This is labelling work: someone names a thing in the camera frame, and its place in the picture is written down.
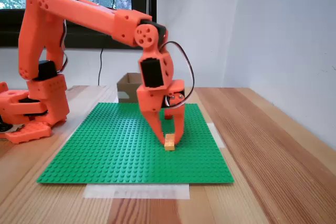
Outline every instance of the white tape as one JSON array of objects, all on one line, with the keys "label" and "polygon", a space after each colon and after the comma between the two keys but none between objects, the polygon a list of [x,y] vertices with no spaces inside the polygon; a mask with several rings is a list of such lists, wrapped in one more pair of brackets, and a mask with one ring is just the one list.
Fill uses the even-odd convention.
[{"label": "white tape", "polygon": [[225,148],[223,140],[222,140],[221,136],[219,135],[214,123],[207,123],[207,125],[209,127],[209,130],[210,130],[210,132],[212,134],[212,137],[214,138],[218,148]]},{"label": "white tape", "polygon": [[87,185],[84,198],[190,199],[189,184]]},{"label": "white tape", "polygon": [[119,99],[129,99],[130,97],[129,97],[129,95],[126,92],[124,92],[124,91],[118,91],[118,98]]}]

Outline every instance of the wooden tabletop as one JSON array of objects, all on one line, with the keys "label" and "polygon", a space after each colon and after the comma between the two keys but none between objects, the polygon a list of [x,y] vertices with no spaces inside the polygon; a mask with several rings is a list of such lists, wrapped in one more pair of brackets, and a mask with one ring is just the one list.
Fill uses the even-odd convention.
[{"label": "wooden tabletop", "polygon": [[232,185],[190,185],[190,200],[84,199],[85,185],[37,178],[113,87],[67,91],[68,121],[53,136],[0,141],[0,223],[336,223],[336,154],[250,89],[197,88],[198,103],[225,148]]}]

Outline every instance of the black cable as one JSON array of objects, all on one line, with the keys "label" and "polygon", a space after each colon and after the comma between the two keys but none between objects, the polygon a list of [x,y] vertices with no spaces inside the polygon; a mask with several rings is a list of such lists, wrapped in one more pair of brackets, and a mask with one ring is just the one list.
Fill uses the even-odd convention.
[{"label": "black cable", "polygon": [[108,35],[105,36],[105,40],[103,42],[103,46],[101,47],[101,51],[100,51],[100,68],[99,68],[99,74],[98,74],[98,86],[99,86],[99,83],[100,83],[100,73],[101,73],[101,67],[102,67],[102,64],[103,64],[101,54],[103,53],[104,47],[106,46],[106,42],[107,42],[108,37],[109,37]]}]

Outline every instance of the orange 3d printed part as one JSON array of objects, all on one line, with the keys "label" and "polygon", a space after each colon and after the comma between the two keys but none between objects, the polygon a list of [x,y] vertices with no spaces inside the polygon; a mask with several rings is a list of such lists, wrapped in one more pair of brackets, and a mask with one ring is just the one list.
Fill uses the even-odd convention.
[{"label": "orange 3d printed part", "polygon": [[[87,0],[26,0],[18,42],[19,74],[28,91],[8,90],[0,83],[0,138],[13,143],[51,135],[51,127],[69,113],[64,68],[65,20],[143,48],[139,60],[142,85],[137,90],[141,113],[164,145],[159,111],[174,120],[176,145],[184,131],[184,81],[173,80],[173,61],[165,48],[168,32],[136,10],[108,9]],[[39,61],[42,50],[47,60]],[[24,124],[10,132],[13,124]]]}]

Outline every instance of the small wooden block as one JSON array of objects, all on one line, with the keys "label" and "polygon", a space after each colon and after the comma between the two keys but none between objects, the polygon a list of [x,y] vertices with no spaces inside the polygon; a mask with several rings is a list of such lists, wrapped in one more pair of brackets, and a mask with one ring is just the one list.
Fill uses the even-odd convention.
[{"label": "small wooden block", "polygon": [[165,151],[174,151],[175,144],[174,144],[175,134],[166,134],[166,138],[164,141],[164,149]]}]

